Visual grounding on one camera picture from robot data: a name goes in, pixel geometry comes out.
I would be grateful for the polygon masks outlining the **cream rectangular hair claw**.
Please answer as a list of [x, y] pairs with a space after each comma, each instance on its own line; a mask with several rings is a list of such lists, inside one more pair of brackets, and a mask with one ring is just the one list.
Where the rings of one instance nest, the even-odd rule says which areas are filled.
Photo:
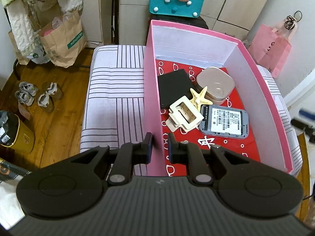
[[171, 132], [181, 128], [187, 133], [197, 128], [203, 119], [204, 116], [191, 101], [186, 96], [182, 96], [170, 105], [169, 118], [166, 120], [166, 125]]

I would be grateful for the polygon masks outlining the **grey pocket wifi device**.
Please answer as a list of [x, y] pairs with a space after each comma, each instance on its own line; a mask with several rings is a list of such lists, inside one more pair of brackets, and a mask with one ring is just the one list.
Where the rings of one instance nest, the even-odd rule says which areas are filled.
[[244, 139], [249, 135], [249, 117], [245, 110], [221, 105], [202, 105], [199, 130], [205, 135]]

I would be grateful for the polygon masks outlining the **yellow starfish hair clip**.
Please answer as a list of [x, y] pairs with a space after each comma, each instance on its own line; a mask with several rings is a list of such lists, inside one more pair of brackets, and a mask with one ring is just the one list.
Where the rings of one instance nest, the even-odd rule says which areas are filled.
[[213, 102], [205, 98], [205, 95], [207, 93], [208, 87], [204, 87], [200, 93], [197, 93], [194, 89], [190, 88], [192, 99], [190, 99], [190, 102], [192, 105], [196, 107], [198, 112], [201, 111], [201, 107], [203, 105], [213, 105]]

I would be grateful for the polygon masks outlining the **black wallet case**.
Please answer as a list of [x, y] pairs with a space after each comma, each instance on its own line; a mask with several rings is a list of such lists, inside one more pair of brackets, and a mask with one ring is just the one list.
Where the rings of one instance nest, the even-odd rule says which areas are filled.
[[186, 96], [190, 100], [193, 97], [190, 89], [197, 91], [184, 69], [160, 75], [157, 77], [157, 81], [161, 109], [168, 109], [182, 96]]

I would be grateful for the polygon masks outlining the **pink rounded compact case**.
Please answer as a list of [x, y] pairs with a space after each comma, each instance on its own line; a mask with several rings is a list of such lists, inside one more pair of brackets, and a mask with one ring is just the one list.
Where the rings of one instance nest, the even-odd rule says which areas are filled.
[[196, 87], [202, 91], [207, 87], [205, 98], [215, 105], [221, 105], [235, 88], [233, 78], [217, 67], [208, 67], [196, 77]]

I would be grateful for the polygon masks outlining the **pink storage box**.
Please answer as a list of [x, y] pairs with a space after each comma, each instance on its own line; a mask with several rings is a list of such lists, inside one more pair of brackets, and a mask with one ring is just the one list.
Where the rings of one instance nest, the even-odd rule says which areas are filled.
[[144, 128], [155, 138], [149, 175], [166, 175], [156, 60], [206, 68], [222, 65], [234, 79], [249, 115], [262, 163], [292, 174], [293, 159], [270, 90], [243, 43], [220, 32], [152, 20], [144, 55]]

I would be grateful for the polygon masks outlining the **olive slipper pair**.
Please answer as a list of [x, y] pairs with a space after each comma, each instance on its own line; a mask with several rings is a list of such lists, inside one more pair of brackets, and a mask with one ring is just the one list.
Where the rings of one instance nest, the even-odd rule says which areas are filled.
[[42, 84], [41, 92], [37, 98], [38, 106], [46, 113], [51, 113], [55, 106], [54, 101], [62, 99], [63, 91], [56, 82], [45, 82]]

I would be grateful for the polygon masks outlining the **grey sneaker pair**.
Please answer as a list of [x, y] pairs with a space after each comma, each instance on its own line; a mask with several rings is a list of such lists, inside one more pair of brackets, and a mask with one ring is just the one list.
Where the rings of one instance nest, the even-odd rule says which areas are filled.
[[34, 97], [38, 91], [38, 88], [29, 82], [19, 83], [19, 89], [15, 92], [14, 96], [19, 103], [26, 106], [31, 106], [34, 103]]

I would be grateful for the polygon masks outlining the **white door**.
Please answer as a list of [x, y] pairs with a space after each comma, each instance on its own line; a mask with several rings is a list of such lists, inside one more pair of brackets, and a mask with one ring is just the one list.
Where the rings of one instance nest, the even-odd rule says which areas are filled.
[[296, 11], [302, 12], [298, 30], [290, 43], [292, 50], [275, 79], [286, 104], [314, 111], [314, 0], [267, 0], [247, 35], [251, 42], [260, 24], [273, 26]]

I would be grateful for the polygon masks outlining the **black suitcase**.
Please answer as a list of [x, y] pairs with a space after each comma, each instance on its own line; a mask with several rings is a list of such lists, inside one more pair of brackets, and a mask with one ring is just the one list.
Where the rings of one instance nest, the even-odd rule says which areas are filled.
[[168, 16], [162, 14], [150, 14], [148, 20], [148, 28], [152, 20], [162, 20], [162, 21], [170, 21], [176, 23], [182, 23], [185, 25], [191, 25], [199, 28], [209, 29], [207, 23], [203, 20], [203, 18], [188, 18], [188, 17], [178, 17], [178, 16]]

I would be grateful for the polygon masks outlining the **brown paper shopping bag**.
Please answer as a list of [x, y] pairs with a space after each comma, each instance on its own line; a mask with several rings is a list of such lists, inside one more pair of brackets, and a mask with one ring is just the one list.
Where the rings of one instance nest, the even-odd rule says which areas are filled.
[[86, 46], [81, 18], [77, 10], [55, 17], [39, 32], [49, 60], [59, 67], [70, 67]]

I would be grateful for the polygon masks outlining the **beige wooden wardrobe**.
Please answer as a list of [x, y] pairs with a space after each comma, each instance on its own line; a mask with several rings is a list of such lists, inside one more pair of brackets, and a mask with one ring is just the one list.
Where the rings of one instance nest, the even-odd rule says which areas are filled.
[[203, 19], [210, 30], [245, 40], [267, 0], [119, 0], [119, 44], [144, 45], [154, 15]]

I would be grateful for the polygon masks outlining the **large cardboard box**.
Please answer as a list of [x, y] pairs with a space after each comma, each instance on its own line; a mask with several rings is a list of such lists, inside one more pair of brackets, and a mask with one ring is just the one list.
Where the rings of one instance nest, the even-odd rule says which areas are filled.
[[99, 0], [83, 0], [81, 12], [83, 31], [87, 47], [95, 48], [103, 44]]

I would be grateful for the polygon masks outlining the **black clothes rack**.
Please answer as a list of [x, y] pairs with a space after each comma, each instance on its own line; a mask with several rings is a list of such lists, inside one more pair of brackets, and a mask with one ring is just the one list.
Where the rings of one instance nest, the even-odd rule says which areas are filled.
[[[4, 9], [4, 11], [5, 11], [5, 15], [6, 15], [6, 17], [7, 17], [8, 23], [9, 23], [9, 25], [10, 25], [11, 23], [10, 23], [9, 18], [8, 18], [7, 10]], [[17, 71], [17, 66], [18, 66], [18, 64], [19, 64], [18, 59], [16, 59], [16, 60], [14, 61], [14, 64], [13, 64], [13, 74], [14, 74], [14, 76], [16, 77], [16, 79], [17, 79], [18, 81], [21, 81], [21, 77], [20, 77], [20, 75], [19, 75], [19, 73], [18, 73], [18, 71]]]

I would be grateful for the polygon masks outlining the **cream knitted cardigan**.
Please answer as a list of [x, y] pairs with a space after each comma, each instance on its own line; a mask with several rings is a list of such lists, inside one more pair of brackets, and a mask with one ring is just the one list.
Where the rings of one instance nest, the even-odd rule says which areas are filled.
[[83, 0], [1, 0], [17, 45], [23, 56], [40, 47], [38, 32], [60, 15], [83, 9]]

